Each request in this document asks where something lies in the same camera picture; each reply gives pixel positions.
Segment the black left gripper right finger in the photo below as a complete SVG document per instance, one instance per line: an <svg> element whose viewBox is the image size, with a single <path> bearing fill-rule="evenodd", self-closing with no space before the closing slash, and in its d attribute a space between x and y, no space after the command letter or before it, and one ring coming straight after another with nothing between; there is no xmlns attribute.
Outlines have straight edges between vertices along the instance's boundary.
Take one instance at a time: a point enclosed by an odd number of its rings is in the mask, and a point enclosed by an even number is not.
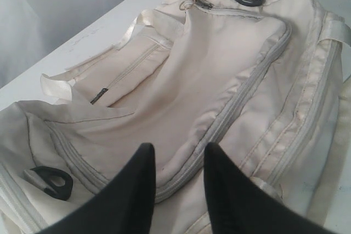
<svg viewBox="0 0 351 234"><path fill-rule="evenodd" d="M295 215L260 190L221 147L205 149L204 185L213 233L297 233Z"/></svg>

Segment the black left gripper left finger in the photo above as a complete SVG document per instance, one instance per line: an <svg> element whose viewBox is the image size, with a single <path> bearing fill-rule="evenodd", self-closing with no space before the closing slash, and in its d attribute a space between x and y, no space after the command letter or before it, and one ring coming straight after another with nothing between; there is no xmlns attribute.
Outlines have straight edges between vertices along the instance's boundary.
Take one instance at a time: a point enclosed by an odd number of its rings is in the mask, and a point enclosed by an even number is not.
<svg viewBox="0 0 351 234"><path fill-rule="evenodd" d="M155 150L143 143L119 174L48 233L149 233L156 192Z"/></svg>

